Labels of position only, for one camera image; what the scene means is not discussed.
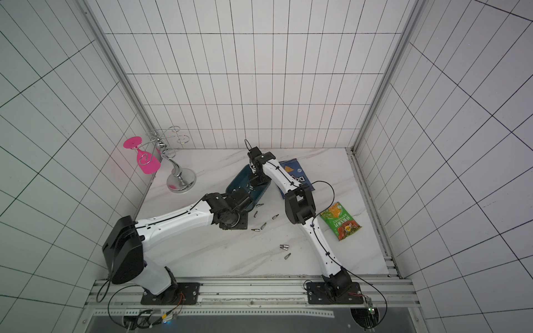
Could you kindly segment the teal plastic storage box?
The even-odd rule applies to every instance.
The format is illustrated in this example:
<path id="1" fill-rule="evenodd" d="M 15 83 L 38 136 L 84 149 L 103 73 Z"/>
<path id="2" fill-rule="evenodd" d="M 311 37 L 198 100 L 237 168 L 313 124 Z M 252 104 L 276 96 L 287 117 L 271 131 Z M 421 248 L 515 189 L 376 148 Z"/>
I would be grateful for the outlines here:
<path id="1" fill-rule="evenodd" d="M 259 177 L 252 172 L 249 165 L 246 165 L 226 187 L 226 194 L 232 194 L 240 188 L 245 189 L 252 200 L 246 207 L 246 210 L 250 212 L 258 204 L 270 184 L 270 178 Z"/>

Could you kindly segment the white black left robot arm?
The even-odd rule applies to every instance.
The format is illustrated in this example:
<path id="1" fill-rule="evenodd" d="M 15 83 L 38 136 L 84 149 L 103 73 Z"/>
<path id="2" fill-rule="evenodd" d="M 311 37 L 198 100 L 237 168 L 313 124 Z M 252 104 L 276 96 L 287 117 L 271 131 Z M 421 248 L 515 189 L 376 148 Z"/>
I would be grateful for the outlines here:
<path id="1" fill-rule="evenodd" d="M 195 204 L 149 219 L 117 221 L 102 246 L 109 284 L 134 283 L 159 296 L 177 286 L 170 269 L 147 257 L 152 248 L 195 228 L 218 225 L 230 230 L 247 220 L 254 200 L 245 189 L 204 195 Z"/>

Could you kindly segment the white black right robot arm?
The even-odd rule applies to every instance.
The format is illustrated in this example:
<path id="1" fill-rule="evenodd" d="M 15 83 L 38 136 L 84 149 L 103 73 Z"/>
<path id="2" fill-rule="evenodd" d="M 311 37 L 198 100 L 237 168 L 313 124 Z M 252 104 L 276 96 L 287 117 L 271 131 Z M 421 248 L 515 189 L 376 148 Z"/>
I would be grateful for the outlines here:
<path id="1" fill-rule="evenodd" d="M 263 153 L 258 147 L 249 148 L 248 158 L 253 174 L 260 180 L 272 181 L 284 194 L 287 218 L 300 227 L 315 251 L 324 281 L 324 294 L 331 301 L 339 300 L 348 293 L 352 280 L 349 272 L 337 262 L 319 227 L 319 213 L 311 187 L 290 176 L 270 152 Z"/>

